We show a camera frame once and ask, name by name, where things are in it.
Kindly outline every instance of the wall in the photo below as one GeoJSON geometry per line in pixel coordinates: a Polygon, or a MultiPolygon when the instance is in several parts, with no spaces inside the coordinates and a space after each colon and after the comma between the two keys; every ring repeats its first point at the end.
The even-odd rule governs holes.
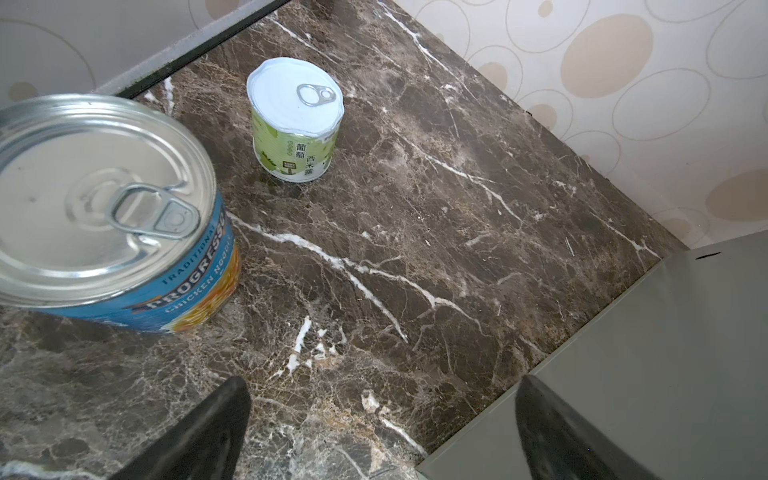
{"type": "Polygon", "coordinates": [[[765,0],[397,0],[691,247],[768,230],[765,0]]]}
{"type": "Polygon", "coordinates": [[[267,0],[4,0],[0,108],[35,95],[115,94],[267,0]]]}

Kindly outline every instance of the large can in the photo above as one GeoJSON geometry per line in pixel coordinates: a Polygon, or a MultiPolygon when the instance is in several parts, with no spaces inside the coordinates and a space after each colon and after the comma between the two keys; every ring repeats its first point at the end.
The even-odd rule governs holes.
{"type": "Polygon", "coordinates": [[[271,58],[248,77],[253,151],[275,177],[308,182],[331,163],[344,103],[339,85],[319,67],[271,58]]]}
{"type": "Polygon", "coordinates": [[[237,286],[210,159],[133,101],[52,95],[0,111],[0,303],[178,332],[237,286]]]}

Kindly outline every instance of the metal can lid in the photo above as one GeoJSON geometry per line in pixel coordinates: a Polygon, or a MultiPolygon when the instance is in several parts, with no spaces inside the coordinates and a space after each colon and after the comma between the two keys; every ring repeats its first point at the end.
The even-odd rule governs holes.
{"type": "Polygon", "coordinates": [[[216,178],[183,125],[134,101],[0,111],[0,303],[73,306],[161,275],[198,241],[216,178]]]}
{"type": "Polygon", "coordinates": [[[322,68],[295,58],[271,58],[248,76],[248,98],[268,124],[288,134],[321,137],[344,115],[339,85],[322,68]]]}

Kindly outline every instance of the pull ring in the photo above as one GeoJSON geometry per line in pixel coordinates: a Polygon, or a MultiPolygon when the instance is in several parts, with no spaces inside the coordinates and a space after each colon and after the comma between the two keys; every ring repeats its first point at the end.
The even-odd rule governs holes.
{"type": "Polygon", "coordinates": [[[189,237],[200,225],[200,212],[168,190],[150,184],[128,184],[114,193],[104,212],[104,218],[114,228],[127,233],[181,240],[189,237]],[[151,192],[160,197],[160,204],[148,220],[136,227],[120,223],[117,219],[120,205],[132,193],[151,192]]]}
{"type": "Polygon", "coordinates": [[[299,100],[301,100],[303,104],[310,107],[329,104],[336,100],[336,92],[333,91],[332,88],[323,85],[301,84],[296,87],[296,94],[299,96],[299,100]],[[314,99],[315,95],[312,95],[310,99],[307,99],[305,97],[305,94],[308,93],[306,89],[314,91],[315,95],[317,96],[317,100],[314,99]]]}

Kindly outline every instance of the green label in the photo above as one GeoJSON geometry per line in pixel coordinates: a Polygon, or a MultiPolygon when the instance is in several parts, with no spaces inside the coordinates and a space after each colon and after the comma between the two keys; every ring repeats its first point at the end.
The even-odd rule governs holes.
{"type": "Polygon", "coordinates": [[[253,150],[272,175],[292,182],[307,182],[324,174],[331,163],[338,129],[321,138],[276,130],[251,109],[253,150]]]}

